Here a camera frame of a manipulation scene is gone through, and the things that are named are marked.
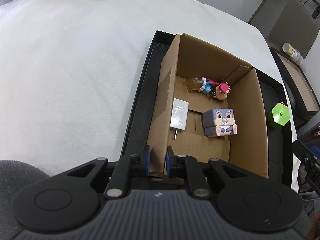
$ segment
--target green lid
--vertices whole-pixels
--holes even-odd
[[[285,126],[285,124],[290,120],[289,108],[281,103],[276,104],[276,106],[272,108],[271,112],[274,122],[279,125]]]

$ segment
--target cube-shaped rabbit toy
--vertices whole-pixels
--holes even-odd
[[[209,137],[237,134],[232,109],[211,109],[202,114],[204,135]]]

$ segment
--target green hexagonal object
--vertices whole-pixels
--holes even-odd
[[[268,114],[269,125],[273,128],[285,126],[290,120],[289,108],[281,103],[276,104]]]

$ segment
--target black tray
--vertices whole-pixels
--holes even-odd
[[[156,101],[161,62],[175,35],[156,31],[151,43],[134,98],[121,155],[138,154],[147,144]],[[266,114],[279,102],[286,103],[283,86],[257,70]],[[291,126],[268,127],[269,177],[291,187]]]

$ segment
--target white tablecloth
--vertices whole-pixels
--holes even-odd
[[[118,160],[156,30],[208,41],[283,83],[255,27],[198,1],[16,0],[0,7],[0,158],[49,175]]]

